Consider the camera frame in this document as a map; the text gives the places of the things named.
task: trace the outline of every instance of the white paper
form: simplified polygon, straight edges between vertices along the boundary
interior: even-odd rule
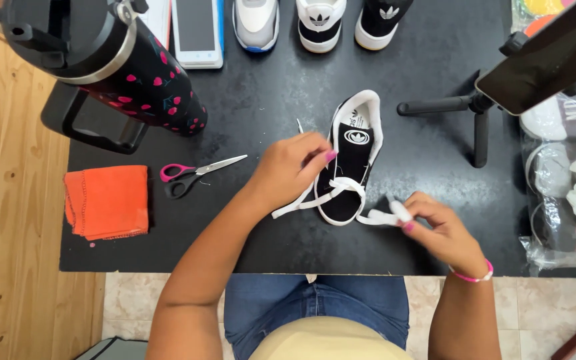
[[[168,49],[170,35],[170,0],[147,0],[148,11],[139,14],[150,32]]]

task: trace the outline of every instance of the phone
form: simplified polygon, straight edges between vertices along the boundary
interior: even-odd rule
[[[183,68],[223,66],[223,0],[172,0],[172,23]]]
[[[475,82],[512,115],[576,83],[576,3]]]

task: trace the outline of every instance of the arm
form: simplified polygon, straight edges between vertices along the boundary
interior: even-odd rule
[[[411,221],[403,225],[407,235],[459,274],[481,279],[488,273],[478,242],[450,208],[420,192],[405,206],[433,228]],[[501,360],[492,280],[468,282],[448,274],[430,326],[428,359]]]
[[[249,182],[172,272],[152,320],[147,360],[221,359],[217,303],[249,232],[273,209],[297,198],[332,158],[330,144],[316,133],[268,148]]]

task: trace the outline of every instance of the pink bracelet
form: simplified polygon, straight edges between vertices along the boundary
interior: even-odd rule
[[[490,261],[488,261],[488,259],[485,259],[485,260],[486,260],[486,264],[488,264],[488,273],[486,274],[486,276],[482,277],[481,279],[473,279],[473,278],[471,278],[471,277],[468,277],[468,276],[464,276],[464,275],[462,275],[462,274],[459,274],[459,273],[455,272],[454,269],[452,268],[452,266],[450,266],[450,265],[448,265],[448,268],[450,269],[450,271],[452,271],[452,273],[453,273],[455,276],[459,277],[459,278],[462,279],[462,280],[466,280],[466,281],[468,281],[468,282],[488,281],[488,280],[490,280],[490,279],[492,278],[492,271],[493,271],[493,269],[492,269],[492,264],[490,263]]]

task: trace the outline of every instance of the hand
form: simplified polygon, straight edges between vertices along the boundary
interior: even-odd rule
[[[422,192],[414,192],[404,206],[413,218],[426,219],[432,226],[430,230],[412,220],[402,224],[405,234],[418,241],[437,259],[452,266],[459,274],[481,279],[488,273],[488,264],[479,243],[451,208]]]
[[[266,215],[299,197],[337,155],[318,133],[304,133],[268,147],[243,192]]]

